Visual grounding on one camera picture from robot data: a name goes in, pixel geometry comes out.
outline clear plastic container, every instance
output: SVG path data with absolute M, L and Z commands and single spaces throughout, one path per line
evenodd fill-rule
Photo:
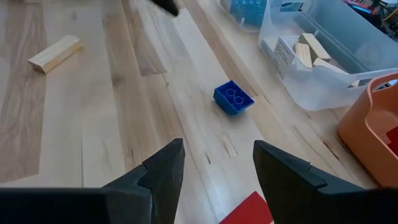
M 274 56 L 279 37 L 293 47 L 301 33 L 312 33 L 332 57 L 331 64 L 304 67 L 295 57 L 280 78 L 294 101 L 310 111 L 353 104 L 370 78 L 398 71 L 398 44 L 341 0 L 304 0 L 286 12 L 282 0 L 268 0 L 259 36 L 263 52 Z
M 267 0 L 216 0 L 238 27 L 246 32 L 259 32 Z M 282 0 L 284 10 L 298 11 L 303 0 Z

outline white paper label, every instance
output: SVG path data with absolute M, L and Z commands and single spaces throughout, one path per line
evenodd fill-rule
M 294 57 L 295 54 L 293 50 L 286 44 L 284 40 L 282 40 L 282 38 L 279 37 L 272 59 L 279 70 L 281 79 L 284 79 L 285 74 L 289 71 Z

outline wooden tabletop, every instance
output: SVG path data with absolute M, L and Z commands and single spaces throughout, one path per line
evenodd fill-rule
M 259 187 L 263 139 L 360 186 L 374 182 L 336 134 L 345 111 L 309 112 L 279 80 L 257 34 L 214 0 L 172 18 L 146 0 L 0 0 L 0 186 L 101 187 L 174 138 L 186 150 L 176 223 L 217 223 Z M 65 35 L 84 47 L 47 75 L 28 59 Z M 214 89 L 255 104 L 230 117 Z

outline orange container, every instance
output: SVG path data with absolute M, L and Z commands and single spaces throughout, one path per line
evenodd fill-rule
M 369 82 L 340 121 L 338 134 L 382 186 L 398 187 L 398 157 L 386 136 L 398 126 L 398 83 L 375 90 L 391 80 L 398 80 L 398 73 Z

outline cable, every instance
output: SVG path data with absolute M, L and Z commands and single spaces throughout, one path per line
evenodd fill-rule
M 390 19 L 390 17 L 392 15 L 394 15 L 396 12 L 398 11 L 398 8 L 396 8 L 389 16 L 387 16 L 386 18 L 383 19 L 383 22 L 385 22 L 386 20 Z

